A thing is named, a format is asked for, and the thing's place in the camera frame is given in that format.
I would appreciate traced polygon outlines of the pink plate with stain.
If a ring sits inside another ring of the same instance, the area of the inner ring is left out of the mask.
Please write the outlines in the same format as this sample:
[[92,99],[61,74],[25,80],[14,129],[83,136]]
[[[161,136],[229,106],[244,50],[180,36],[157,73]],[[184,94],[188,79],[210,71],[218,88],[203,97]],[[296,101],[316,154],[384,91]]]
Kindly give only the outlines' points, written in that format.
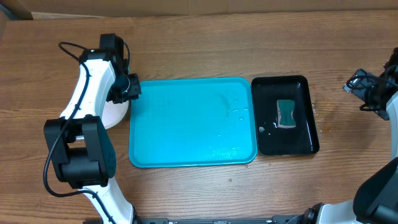
[[102,123],[105,129],[110,129],[120,123],[125,117],[129,109],[129,102],[113,103],[112,101],[104,104],[103,114],[101,116]]

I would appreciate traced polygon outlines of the green and yellow sponge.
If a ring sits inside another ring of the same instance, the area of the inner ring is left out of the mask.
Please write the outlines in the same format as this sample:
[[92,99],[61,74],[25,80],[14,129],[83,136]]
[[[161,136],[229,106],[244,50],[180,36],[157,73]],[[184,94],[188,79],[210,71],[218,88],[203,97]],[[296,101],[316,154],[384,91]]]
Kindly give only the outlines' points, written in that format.
[[294,100],[277,100],[277,127],[290,129],[296,127],[294,120]]

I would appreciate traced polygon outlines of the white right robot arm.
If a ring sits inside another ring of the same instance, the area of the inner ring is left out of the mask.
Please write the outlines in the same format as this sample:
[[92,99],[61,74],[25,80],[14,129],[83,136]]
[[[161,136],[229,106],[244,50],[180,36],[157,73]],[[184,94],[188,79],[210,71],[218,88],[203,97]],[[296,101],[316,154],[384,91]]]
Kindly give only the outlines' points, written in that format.
[[362,111],[385,111],[391,124],[391,161],[365,181],[353,200],[319,203],[290,223],[397,223],[397,65],[386,65],[380,76],[362,69],[346,82],[346,91],[361,91]]

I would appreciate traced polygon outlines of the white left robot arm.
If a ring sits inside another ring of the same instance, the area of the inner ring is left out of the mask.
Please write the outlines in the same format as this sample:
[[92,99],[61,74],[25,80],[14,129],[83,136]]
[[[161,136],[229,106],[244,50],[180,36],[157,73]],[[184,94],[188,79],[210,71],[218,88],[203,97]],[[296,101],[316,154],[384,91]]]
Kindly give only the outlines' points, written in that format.
[[137,75],[129,73],[130,51],[125,44],[84,48],[74,59],[80,74],[72,97],[59,118],[44,124],[44,187],[58,198],[85,195],[102,223],[138,223],[116,182],[116,153],[106,131],[141,93]]

